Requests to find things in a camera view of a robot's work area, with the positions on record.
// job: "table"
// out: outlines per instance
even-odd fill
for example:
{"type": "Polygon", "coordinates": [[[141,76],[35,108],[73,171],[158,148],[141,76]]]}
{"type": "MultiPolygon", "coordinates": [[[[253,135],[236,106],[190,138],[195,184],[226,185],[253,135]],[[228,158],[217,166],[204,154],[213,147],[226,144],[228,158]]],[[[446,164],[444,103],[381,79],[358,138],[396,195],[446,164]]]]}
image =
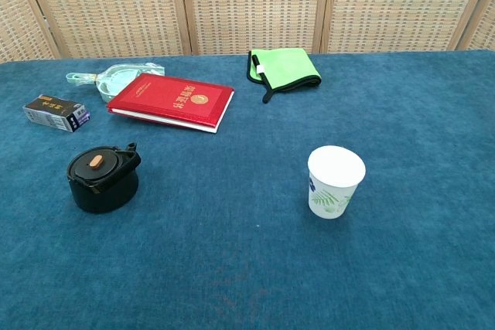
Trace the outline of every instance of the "table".
{"type": "Polygon", "coordinates": [[[310,57],[321,85],[269,104],[246,56],[0,65],[0,328],[492,328],[495,53],[310,57]],[[65,81],[124,61],[234,87],[218,133],[109,114],[95,87],[65,81]],[[91,120],[31,123],[38,94],[91,120]],[[70,160],[133,141],[132,201],[78,209],[70,160]],[[320,145],[367,166],[334,220],[308,207],[320,145]]]}

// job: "woven screen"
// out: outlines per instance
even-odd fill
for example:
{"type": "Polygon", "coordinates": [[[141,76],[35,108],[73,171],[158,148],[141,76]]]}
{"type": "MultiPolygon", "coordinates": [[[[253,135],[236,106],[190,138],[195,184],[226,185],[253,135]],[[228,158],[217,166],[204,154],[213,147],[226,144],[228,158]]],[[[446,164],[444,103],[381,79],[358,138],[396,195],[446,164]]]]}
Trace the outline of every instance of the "woven screen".
{"type": "Polygon", "coordinates": [[[329,52],[447,49],[469,0],[334,0],[329,52]]]}
{"type": "Polygon", "coordinates": [[[176,0],[40,0],[68,57],[183,54],[176,0]]]}
{"type": "Polygon", "coordinates": [[[490,0],[474,32],[469,49],[495,50],[495,0],[490,0]]]}
{"type": "Polygon", "coordinates": [[[0,0],[0,62],[54,57],[41,13],[31,4],[28,0],[0,0]]]}
{"type": "Polygon", "coordinates": [[[310,52],[317,1],[186,0],[193,51],[235,54],[302,47],[310,52]]]}

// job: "paper cup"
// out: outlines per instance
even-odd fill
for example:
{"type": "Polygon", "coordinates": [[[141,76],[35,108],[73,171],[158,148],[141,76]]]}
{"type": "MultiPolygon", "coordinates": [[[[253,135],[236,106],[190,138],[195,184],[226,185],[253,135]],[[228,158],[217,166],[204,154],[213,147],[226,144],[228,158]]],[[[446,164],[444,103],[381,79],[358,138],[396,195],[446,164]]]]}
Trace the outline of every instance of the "paper cup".
{"type": "Polygon", "coordinates": [[[341,216],[366,173],[363,160],[346,148],[323,146],[311,153],[308,168],[309,208],[322,218],[341,216]]]}

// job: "green microfiber towel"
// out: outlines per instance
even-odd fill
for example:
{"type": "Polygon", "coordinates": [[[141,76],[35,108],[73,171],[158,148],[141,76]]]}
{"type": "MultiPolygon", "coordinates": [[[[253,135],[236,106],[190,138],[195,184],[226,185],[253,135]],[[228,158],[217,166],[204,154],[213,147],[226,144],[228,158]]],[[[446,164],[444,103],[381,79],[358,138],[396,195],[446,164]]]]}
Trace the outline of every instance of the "green microfiber towel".
{"type": "Polygon", "coordinates": [[[303,85],[316,87],[322,82],[303,48],[253,49],[248,58],[247,78],[265,85],[265,104],[275,92],[303,85]]]}

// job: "red book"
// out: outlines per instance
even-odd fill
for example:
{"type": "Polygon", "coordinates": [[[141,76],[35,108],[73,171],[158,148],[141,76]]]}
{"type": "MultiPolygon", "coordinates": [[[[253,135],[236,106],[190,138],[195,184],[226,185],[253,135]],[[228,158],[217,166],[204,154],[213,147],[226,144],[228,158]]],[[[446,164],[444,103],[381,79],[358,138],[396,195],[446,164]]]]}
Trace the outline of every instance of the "red book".
{"type": "Polygon", "coordinates": [[[217,133],[234,89],[142,73],[108,102],[109,112],[217,133]]]}

